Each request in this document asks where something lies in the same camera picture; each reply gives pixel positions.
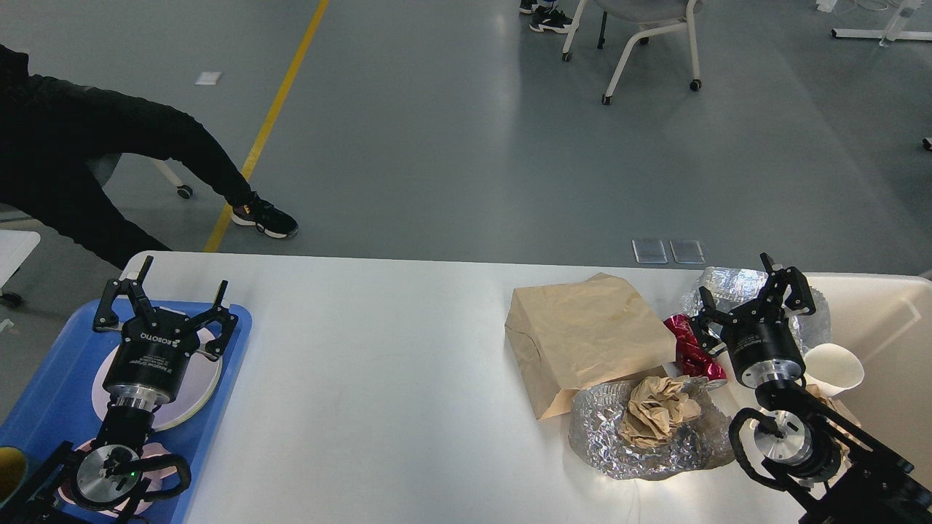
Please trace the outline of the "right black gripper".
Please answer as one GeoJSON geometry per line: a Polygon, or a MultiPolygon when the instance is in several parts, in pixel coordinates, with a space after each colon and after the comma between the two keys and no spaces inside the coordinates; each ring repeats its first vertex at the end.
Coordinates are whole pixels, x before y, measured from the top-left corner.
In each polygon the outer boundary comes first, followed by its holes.
{"type": "Polygon", "coordinates": [[[727,350],[735,378],[746,387],[802,378],[805,361],[786,318],[816,312],[811,286],[796,266],[778,266],[768,253],[760,253],[759,257],[767,273],[759,289],[759,321],[719,311],[705,286],[698,288],[699,311],[690,317],[690,329],[699,348],[711,357],[727,350]],[[710,332],[712,324],[722,326],[721,339],[710,332]]]}

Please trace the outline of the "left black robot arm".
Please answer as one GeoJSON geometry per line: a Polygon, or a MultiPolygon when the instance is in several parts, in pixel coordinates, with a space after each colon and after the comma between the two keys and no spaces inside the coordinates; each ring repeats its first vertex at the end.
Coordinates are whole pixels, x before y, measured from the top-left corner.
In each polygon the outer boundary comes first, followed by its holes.
{"type": "Polygon", "coordinates": [[[242,361],[241,306],[156,304],[137,276],[80,308],[2,426],[26,457],[4,523],[180,522],[242,361]]]}

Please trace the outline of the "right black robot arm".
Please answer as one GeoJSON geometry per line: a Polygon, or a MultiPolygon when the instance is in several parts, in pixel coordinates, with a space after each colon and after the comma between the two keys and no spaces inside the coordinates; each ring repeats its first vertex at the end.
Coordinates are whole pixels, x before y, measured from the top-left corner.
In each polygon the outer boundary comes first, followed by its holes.
{"type": "Polygon", "coordinates": [[[788,493],[802,523],[928,523],[930,491],[913,465],[822,404],[802,385],[805,358],[790,319],[816,312],[805,275],[760,256],[766,280],[749,301],[720,311],[705,286],[689,324],[700,348],[727,352],[733,375],[758,408],[742,408],[729,425],[735,460],[749,478],[788,493]]]}

